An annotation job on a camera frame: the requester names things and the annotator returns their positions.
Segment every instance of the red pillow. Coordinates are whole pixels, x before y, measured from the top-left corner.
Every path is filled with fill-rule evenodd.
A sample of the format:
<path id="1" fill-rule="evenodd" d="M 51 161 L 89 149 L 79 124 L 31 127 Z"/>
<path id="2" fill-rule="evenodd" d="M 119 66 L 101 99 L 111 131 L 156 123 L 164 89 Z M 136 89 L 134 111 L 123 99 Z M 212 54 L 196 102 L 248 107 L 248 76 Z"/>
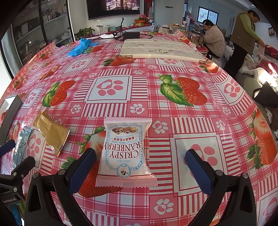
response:
<path id="1" fill-rule="evenodd" d="M 272 46 L 266 45 L 265 53 L 278 60 L 278 50 L 273 48 Z"/>

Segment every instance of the tv screen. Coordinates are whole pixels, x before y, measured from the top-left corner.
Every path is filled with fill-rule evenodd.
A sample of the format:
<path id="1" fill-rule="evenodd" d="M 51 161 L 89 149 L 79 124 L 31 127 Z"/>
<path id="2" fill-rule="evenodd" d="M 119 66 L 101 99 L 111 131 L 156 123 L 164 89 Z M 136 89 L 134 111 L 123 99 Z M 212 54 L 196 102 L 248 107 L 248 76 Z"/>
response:
<path id="1" fill-rule="evenodd" d="M 89 19 L 122 14 L 140 14 L 140 0 L 87 0 Z"/>

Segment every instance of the brown vest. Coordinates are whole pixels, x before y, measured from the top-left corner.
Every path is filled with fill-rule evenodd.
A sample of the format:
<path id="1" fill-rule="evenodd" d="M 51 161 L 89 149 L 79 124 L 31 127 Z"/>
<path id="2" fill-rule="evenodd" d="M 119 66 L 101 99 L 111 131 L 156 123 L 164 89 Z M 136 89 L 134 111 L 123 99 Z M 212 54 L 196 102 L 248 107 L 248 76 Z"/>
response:
<path id="1" fill-rule="evenodd" d="M 250 55 L 252 55 L 256 40 L 251 35 L 249 35 L 243 27 L 243 23 L 240 18 L 240 15 L 243 13 L 247 14 L 246 12 L 240 12 L 237 15 L 237 19 L 235 21 L 235 28 L 231 37 L 231 41 L 239 45 L 241 48 L 246 50 Z M 251 21 L 252 30 L 255 31 L 255 25 L 251 20 L 251 17 L 249 18 Z"/>

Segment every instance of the green sleeve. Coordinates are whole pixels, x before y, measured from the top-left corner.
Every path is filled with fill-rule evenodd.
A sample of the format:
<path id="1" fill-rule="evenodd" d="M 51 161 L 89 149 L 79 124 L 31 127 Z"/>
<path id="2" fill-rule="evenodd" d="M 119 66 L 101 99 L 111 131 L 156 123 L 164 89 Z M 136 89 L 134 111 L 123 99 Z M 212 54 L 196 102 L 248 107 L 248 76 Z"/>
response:
<path id="1" fill-rule="evenodd" d="M 247 14 L 243 13 L 240 15 L 240 18 L 241 18 L 245 31 L 249 35 L 251 35 L 254 39 L 258 40 L 260 37 L 252 30 L 252 25 L 251 25 L 249 16 Z"/>

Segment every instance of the person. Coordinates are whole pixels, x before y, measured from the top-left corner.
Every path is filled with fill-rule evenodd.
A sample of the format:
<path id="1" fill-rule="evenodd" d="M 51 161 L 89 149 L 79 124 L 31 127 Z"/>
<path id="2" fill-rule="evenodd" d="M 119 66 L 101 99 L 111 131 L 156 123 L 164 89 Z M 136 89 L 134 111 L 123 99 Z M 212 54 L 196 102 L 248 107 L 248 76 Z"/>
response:
<path id="1" fill-rule="evenodd" d="M 203 21 L 204 28 L 206 30 L 204 46 L 209 50 L 209 55 L 220 58 L 224 54 L 225 38 L 221 29 L 214 25 L 214 23 L 208 19 Z"/>
<path id="2" fill-rule="evenodd" d="M 259 15 L 254 10 L 240 12 L 235 21 L 231 41 L 234 43 L 234 52 L 223 68 L 232 78 L 244 63 L 246 55 L 253 55 L 255 42 L 263 47 L 264 42 L 255 33 L 255 23 L 260 21 Z"/>

